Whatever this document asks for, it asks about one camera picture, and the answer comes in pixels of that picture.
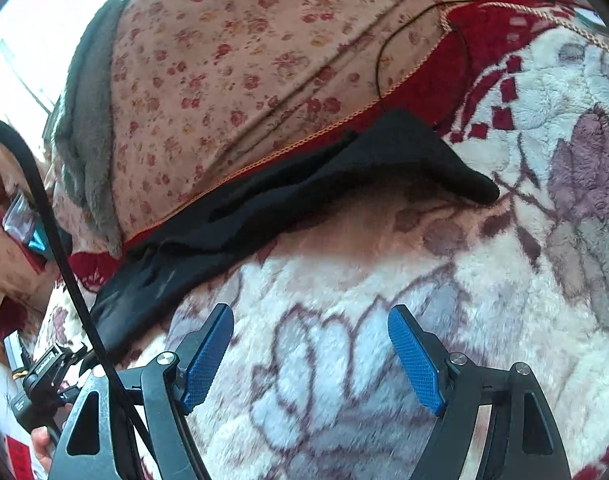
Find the silver screw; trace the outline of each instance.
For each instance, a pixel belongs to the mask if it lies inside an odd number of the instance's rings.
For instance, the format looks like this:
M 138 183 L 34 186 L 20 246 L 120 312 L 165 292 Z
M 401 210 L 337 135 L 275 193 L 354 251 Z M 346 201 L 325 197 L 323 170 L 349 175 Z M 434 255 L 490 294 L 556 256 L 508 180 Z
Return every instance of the silver screw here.
M 160 355 L 158 355 L 156 361 L 158 364 L 168 365 L 172 363 L 175 358 L 176 355 L 173 352 L 162 352 Z
M 515 371 L 520 375 L 528 375 L 531 373 L 531 367 L 528 364 L 519 361 L 515 363 Z
M 466 355 L 464 355 L 462 352 L 451 352 L 449 359 L 454 365 L 458 366 L 465 365 L 466 361 L 468 361 Z
M 102 365 L 95 365 L 93 367 L 93 376 L 94 377 L 104 377 L 105 375 L 107 375 L 107 373 L 104 371 L 104 368 L 102 367 Z

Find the gray fluffy towel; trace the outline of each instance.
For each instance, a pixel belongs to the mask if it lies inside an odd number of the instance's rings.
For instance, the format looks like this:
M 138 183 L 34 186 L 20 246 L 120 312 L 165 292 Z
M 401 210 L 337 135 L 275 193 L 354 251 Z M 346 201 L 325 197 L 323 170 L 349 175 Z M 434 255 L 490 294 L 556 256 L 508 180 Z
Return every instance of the gray fluffy towel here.
M 65 193 L 115 258 L 122 254 L 122 231 L 111 190 L 110 79 L 118 21 L 129 1 L 108 0 L 87 26 L 43 134 L 47 153 L 62 160 Z

